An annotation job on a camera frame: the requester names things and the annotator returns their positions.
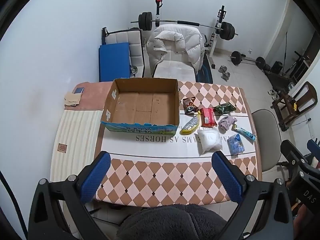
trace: blue gripper pad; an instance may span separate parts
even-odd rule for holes
[[[88,203],[92,200],[94,194],[102,182],[104,176],[109,170],[111,165],[111,157],[109,153],[105,153],[95,167],[92,169],[90,174],[84,180],[80,189],[80,201],[82,204]]]
[[[314,140],[312,139],[308,140],[307,148],[311,153],[313,153],[316,159],[320,161],[320,147],[317,145],[317,143]]]
[[[215,152],[212,155],[211,164],[226,192],[228,193],[230,200],[239,204],[242,201],[243,187],[221,156],[219,156],[218,152]]]

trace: green snack package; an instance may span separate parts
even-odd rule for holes
[[[214,109],[219,114],[227,114],[227,113],[230,113],[230,112],[236,110],[236,108],[230,103],[225,103],[225,104],[218,105],[218,106],[214,107]]]

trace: white package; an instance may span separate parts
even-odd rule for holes
[[[222,140],[220,133],[215,128],[210,130],[198,130],[198,135],[202,145],[202,154],[211,149],[222,150]]]

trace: white puffer jacket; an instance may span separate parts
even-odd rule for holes
[[[187,25],[163,24],[155,29],[146,44],[151,75],[156,65],[163,61],[167,54],[165,40],[174,41],[176,51],[185,51],[188,54],[188,60],[197,74],[204,57],[204,41],[199,30]]]

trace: barbell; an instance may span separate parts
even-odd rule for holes
[[[256,60],[248,59],[245,57],[246,57],[245,54],[241,54],[239,51],[234,51],[234,52],[232,52],[230,59],[231,59],[231,62],[233,63],[233,65],[236,65],[236,66],[239,65],[241,63],[241,61],[247,60],[247,61],[254,62],[259,69],[265,68],[266,61],[264,60],[263,57],[257,57]]]
[[[138,23],[139,28],[142,29],[143,31],[151,31],[153,22],[169,22],[169,23],[177,23],[177,24],[184,24],[184,25],[191,25],[191,26],[203,26],[203,27],[216,29],[216,30],[219,30],[217,33],[219,34],[220,38],[226,41],[229,41],[233,39],[235,35],[238,35],[231,23],[222,22],[221,28],[219,28],[219,27],[213,27],[213,26],[208,26],[208,25],[203,25],[200,23],[188,22],[188,21],[152,20],[151,12],[143,12],[142,14],[139,15],[138,21],[133,21],[131,23]]]

